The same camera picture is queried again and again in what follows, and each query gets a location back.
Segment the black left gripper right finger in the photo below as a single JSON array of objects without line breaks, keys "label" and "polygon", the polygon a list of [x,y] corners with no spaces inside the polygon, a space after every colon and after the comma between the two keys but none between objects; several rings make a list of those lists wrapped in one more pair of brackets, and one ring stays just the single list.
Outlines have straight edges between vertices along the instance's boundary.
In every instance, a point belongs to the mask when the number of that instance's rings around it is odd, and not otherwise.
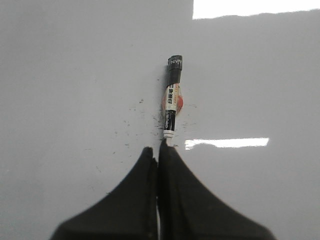
[{"label": "black left gripper right finger", "polygon": [[159,148],[157,195],[162,240],[275,239],[211,193],[166,140]]}]

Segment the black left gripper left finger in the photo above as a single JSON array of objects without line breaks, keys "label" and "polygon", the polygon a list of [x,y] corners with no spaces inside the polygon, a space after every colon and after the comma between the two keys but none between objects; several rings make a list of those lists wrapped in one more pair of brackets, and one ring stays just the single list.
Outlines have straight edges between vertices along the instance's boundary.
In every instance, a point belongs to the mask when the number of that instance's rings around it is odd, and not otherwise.
[{"label": "black left gripper left finger", "polygon": [[61,223],[52,240],[156,240],[157,162],[145,147],[137,162],[102,200]]}]

